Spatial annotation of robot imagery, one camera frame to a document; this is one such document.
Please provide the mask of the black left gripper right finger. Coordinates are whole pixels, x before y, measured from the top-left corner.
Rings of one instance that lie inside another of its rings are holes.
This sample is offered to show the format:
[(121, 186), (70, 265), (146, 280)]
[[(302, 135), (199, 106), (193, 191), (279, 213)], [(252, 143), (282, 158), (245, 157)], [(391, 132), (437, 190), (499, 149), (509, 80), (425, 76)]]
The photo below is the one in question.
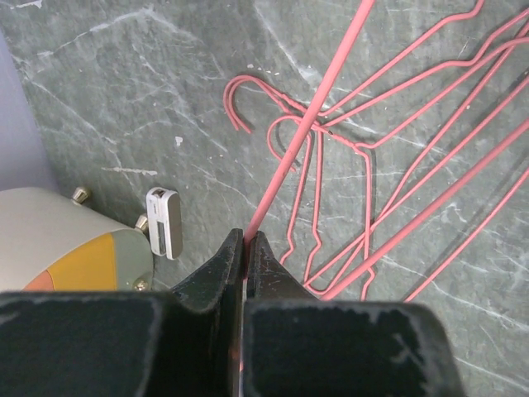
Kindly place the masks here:
[(243, 319), (246, 396), (462, 396), (446, 331), (426, 306), (321, 301), (250, 244)]

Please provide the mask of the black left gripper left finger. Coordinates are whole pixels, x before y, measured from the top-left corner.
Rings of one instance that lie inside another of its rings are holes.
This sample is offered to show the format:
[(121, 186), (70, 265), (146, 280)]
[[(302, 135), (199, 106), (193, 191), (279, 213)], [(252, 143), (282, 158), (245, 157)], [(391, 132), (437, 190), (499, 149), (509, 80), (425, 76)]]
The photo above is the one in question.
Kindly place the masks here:
[(165, 291), (2, 294), (2, 395), (238, 395), (242, 234)]

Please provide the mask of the pink wire hanger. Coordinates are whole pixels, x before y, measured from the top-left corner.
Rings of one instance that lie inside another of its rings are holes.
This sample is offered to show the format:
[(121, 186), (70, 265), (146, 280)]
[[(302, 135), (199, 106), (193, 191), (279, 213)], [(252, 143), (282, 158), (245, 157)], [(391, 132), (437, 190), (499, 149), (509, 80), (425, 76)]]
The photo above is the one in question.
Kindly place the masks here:
[[(360, 49), (347, 64), (338, 93), (356, 88), (440, 19), (467, 12), (476, 2), (484, 3), (477, 17), (443, 31), (415, 55), (398, 64), (380, 83), (368, 88), (367, 94), (377, 95), (444, 60), (472, 55), (495, 28), (520, 11), (528, 13), (525, 1), (380, 2), (374, 7), (367, 30), (360, 39)], [(516, 83), (523, 79), (528, 82), (527, 70), (528, 43), (512, 53), (470, 109), (436, 145), (419, 174), (424, 175), (429, 166), (482, 121)], [(417, 93), (408, 93), (381, 110), (363, 112), (345, 127), (345, 134), (353, 138), (371, 138), (378, 132), (386, 132), (392, 123), (402, 121), (405, 112), (417, 110), (427, 96), (437, 93), (457, 76), (454, 70), (444, 72), (419, 84)], [(405, 168), (475, 84), (476, 79), (462, 84), (414, 122), (398, 142), (375, 155), (377, 204), (386, 201)], [(415, 298), (449, 264), (457, 262), (461, 251), (474, 246), (476, 235), (508, 197), (521, 188), (526, 178), (527, 151), (528, 87), (375, 232), (374, 247), (380, 247), (393, 237), (398, 239), (398, 244), (376, 263), (376, 276), (370, 287), (365, 288), (361, 280), (356, 280), (334, 298), (353, 294), (364, 299), (373, 298), (381, 295), (384, 285), (405, 293), (409, 299)], [(336, 144), (326, 144), (324, 153), (326, 191), (322, 196), (320, 226), (323, 247), (315, 265), (323, 265), (360, 232), (364, 218), (365, 182), (360, 177), (360, 166)], [(286, 260), (288, 263), (297, 259), (307, 263), (307, 255), (314, 244), (311, 234), (313, 184), (308, 184), (308, 188), (298, 219), (303, 220), (306, 227), (300, 232), (294, 231), (297, 246)]]
[(303, 286), (331, 301), (429, 304), (456, 361), (528, 382), (528, 4), (458, 1), (423, 27), (360, 3), (310, 103), (269, 89), (302, 131), (258, 207), (263, 221), (301, 147), (316, 160)]
[[(386, 74), (396, 69), (397, 65), (407, 57), (415, 55), (422, 46), (432, 42), (449, 27), (477, 17), (483, 7), (483, 2), (476, 2), (467, 12), (452, 14), (440, 19), (364, 82), (332, 105), (326, 104), (327, 97), (346, 63), (354, 40), (359, 37), (369, 12), (374, 8), (374, 3), (371, 1), (363, 1), (360, 4), (358, 12), (347, 29), (344, 39), (339, 44), (320, 86), (309, 104), (300, 103), (266, 83), (263, 79), (250, 74), (238, 75), (227, 83), (222, 100), (226, 115), (236, 130), (250, 131), (250, 124), (243, 119), (236, 109), (236, 90), (244, 84), (254, 84), (279, 108), (279, 117), (272, 121), (269, 126), (271, 132), (286, 123), (295, 126), (295, 133), (287, 149), (284, 151), (273, 149), (271, 151), (279, 163), (278, 169), (250, 220), (245, 237), (252, 238), (257, 233), (287, 176), (294, 172), (298, 173), (298, 186), (294, 194), (286, 231), (287, 247), (281, 256), (282, 261), (289, 259), (297, 246), (294, 240), (294, 228), (299, 219), (303, 195), (307, 185), (313, 184), (311, 234), (314, 244), (307, 255), (307, 263), (302, 278), (303, 287), (310, 293), (318, 297), (332, 298), (356, 280), (361, 280), (363, 286), (369, 288), (376, 276), (376, 263), (398, 244), (398, 239), (393, 237), (380, 247), (374, 247), (375, 232), (421, 187), (431, 181), (449, 161), (461, 153), (515, 98), (527, 90), (528, 82), (526, 79), (516, 83), (507, 97), (494, 105), (492, 111), (482, 121), (465, 133), (434, 165), (429, 166), (424, 175), (419, 174), (419, 169), (425, 164), (427, 157), (434, 152), (436, 145), (448, 135), (452, 127), (470, 109), (473, 102), (497, 75), (500, 68), (511, 58), (512, 53), (527, 45), (527, 11), (520, 11), (495, 28), (472, 55), (460, 55), (453, 60), (444, 60), (406, 78), (391, 88), (382, 90), (377, 95), (369, 96), (367, 94), (368, 88), (380, 83)], [(352, 123), (354, 117), (365, 111), (381, 110), (408, 93), (417, 93), (419, 84), (452, 70), (458, 72), (458, 76), (452, 82), (437, 93), (427, 96), (417, 110), (405, 112), (402, 121), (392, 123), (386, 132), (378, 132), (371, 138), (353, 138), (345, 134), (345, 127)], [(375, 180), (377, 176), (375, 155), (398, 142), (402, 134), (414, 122), (425, 116), (443, 99), (455, 93), (462, 84), (468, 83), (471, 79), (476, 79), (475, 86), (455, 108), (454, 112), (435, 129), (431, 138), (422, 147), (412, 163), (402, 172), (386, 201), (377, 204), (375, 202)], [(360, 166), (360, 177), (365, 182), (365, 196), (362, 201), (364, 218), (360, 232), (357, 232), (344, 247), (333, 254), (323, 265), (315, 265), (314, 261), (323, 247), (320, 226), (322, 223), (322, 196), (326, 191), (323, 174), (326, 160), (324, 152), (326, 144), (329, 143), (338, 145), (346, 154), (351, 155), (353, 161)]]
[[(357, 88), (404, 50), (435, 22), (449, 14), (467, 12), (477, 1), (376, 1), (365, 27), (343, 67), (324, 106), (331, 106)], [(360, 1), (223, 1), (218, 28), (226, 33), (224, 57), (229, 77), (236, 72), (265, 75), (308, 104), (321, 82), (331, 53), (346, 30), (351, 14)], [(391, 70), (363, 88), (337, 110), (329, 120), (357, 105), (364, 104), (400, 83), (446, 60), (469, 60), (504, 22), (528, 8), (528, 1), (484, 1), (476, 17), (450, 22), (441, 31), (407, 55)], [(375, 149), (366, 149), (372, 166), (372, 216), (381, 213), (391, 194), (413, 161), (432, 143), (434, 135), (448, 122), (470, 91), (491, 68), (495, 59), (474, 72), (429, 110), (403, 128), (396, 136)], [(386, 98), (373, 107), (339, 122), (333, 132), (352, 141), (378, 143), (415, 111), (455, 82), (470, 67), (449, 66), (411, 87)], [(434, 144), (398, 194), (400, 199), (412, 186), (519, 85), (528, 73), (528, 45), (520, 45), (500, 66), (463, 114)], [(236, 106), (253, 127), (253, 136), (235, 132), (223, 117), (221, 136), (228, 154), (224, 155), (224, 198), (217, 210), (221, 232), (245, 227), (256, 210), (278, 161), (265, 147), (265, 128), (279, 115), (264, 93), (254, 84), (237, 89)], [(418, 215), (438, 194), (450, 187), (463, 173), (528, 117), (528, 86), (525, 87), (470, 143), (396, 209), (377, 227), (370, 253), (383, 245), (401, 227)], [(344, 145), (325, 138), (322, 175), (322, 203), (317, 231), (323, 246), (316, 253), (315, 274), (360, 233), (360, 207), (365, 204), (365, 166), (362, 159)], [(310, 165), (307, 192), (295, 222), (294, 253), (287, 265), (301, 277), (309, 251), (315, 247), (309, 218), (315, 208), (316, 157)], [(515, 179), (528, 166), (528, 132), (522, 134), (498, 158), (470, 181), (459, 193), (442, 204), (424, 223), (385, 254), (375, 266), (379, 276), (369, 287), (370, 299), (404, 297), (439, 265), (455, 246), (468, 237), (493, 204), (500, 200)], [(290, 175), (265, 216), (261, 228), (269, 234), (273, 248), (286, 251), (288, 218), (294, 201), (298, 174)], [(475, 311), (528, 311), (528, 181), (510, 198), (503, 210), (437, 276), (417, 301), (436, 306), (473, 308)]]

